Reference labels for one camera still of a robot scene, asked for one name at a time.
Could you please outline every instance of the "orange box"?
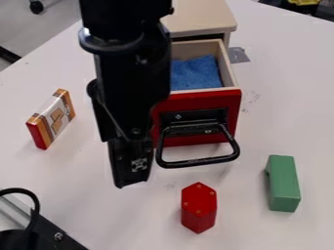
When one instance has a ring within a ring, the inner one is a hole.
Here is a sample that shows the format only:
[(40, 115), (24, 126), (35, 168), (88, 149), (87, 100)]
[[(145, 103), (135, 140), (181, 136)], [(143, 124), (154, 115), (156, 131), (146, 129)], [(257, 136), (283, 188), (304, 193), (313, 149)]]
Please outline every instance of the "orange box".
[(69, 92), (58, 89), (25, 124), (36, 146), (47, 149), (74, 116)]

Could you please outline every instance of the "small box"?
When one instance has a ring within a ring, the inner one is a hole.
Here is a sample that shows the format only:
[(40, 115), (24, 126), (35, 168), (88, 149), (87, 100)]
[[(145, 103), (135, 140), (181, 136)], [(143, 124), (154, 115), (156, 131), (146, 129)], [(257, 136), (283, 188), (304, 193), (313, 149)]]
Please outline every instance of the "small box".
[(215, 225), (217, 193), (202, 183), (182, 190), (181, 223), (186, 228), (202, 233)]
[(58, 89), (45, 104), (26, 122), (36, 146), (47, 149), (67, 124), (75, 112), (67, 90)]
[(294, 158), (271, 155), (266, 172), (270, 176), (271, 210), (295, 212), (301, 201), (301, 193)]

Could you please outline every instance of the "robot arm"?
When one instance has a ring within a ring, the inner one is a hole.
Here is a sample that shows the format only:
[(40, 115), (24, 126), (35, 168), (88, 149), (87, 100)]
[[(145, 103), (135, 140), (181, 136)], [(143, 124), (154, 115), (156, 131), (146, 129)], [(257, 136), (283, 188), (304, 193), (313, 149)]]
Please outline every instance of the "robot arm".
[(170, 93), (171, 40), (160, 19), (171, 0), (80, 0), (81, 47), (94, 54), (87, 90), (118, 188), (146, 181), (153, 158), (150, 112)]

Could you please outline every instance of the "drawer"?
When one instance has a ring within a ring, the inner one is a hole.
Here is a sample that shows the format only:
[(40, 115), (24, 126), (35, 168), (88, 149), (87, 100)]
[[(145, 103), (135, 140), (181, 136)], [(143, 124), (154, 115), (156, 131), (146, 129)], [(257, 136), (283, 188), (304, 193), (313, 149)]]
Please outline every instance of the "drawer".
[[(172, 44), (173, 60), (185, 61), (208, 55), (213, 55), (216, 59), (223, 86), (220, 88), (172, 91), (169, 99), (159, 103), (152, 112), (153, 127), (151, 135), (155, 145), (162, 129), (162, 115), (165, 113), (176, 113), (177, 115), (179, 112), (178, 117), (180, 118), (183, 112), (190, 110), (225, 110), (228, 128), (234, 136), (241, 102), (241, 90), (237, 86), (228, 52), (222, 40), (194, 40)], [(166, 138), (165, 146), (214, 144), (225, 141), (224, 135), (217, 133), (170, 137)]]

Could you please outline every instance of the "drawer handle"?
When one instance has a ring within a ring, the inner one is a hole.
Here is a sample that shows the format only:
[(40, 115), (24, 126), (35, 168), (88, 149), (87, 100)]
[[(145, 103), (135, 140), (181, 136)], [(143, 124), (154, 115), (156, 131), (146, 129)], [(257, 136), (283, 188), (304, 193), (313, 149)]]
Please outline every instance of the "drawer handle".
[(187, 168), (187, 167), (195, 167), (200, 165), (209, 165), (209, 164), (217, 164), (223, 162), (229, 162), (235, 160), (240, 155), (240, 147), (234, 137), (230, 134), (228, 128), (222, 123), (216, 123), (215, 127), (218, 128), (228, 139), (230, 146), (233, 149), (233, 153), (229, 155), (223, 156), (215, 156), (215, 157), (207, 157), (200, 159), (190, 159), (190, 160), (181, 160), (181, 161), (173, 161), (167, 162), (162, 159), (163, 146), (165, 142), (165, 138), (171, 133), (174, 126), (166, 127), (162, 130), (161, 135), (159, 137), (158, 146), (156, 149), (155, 160), (157, 164), (163, 168)]

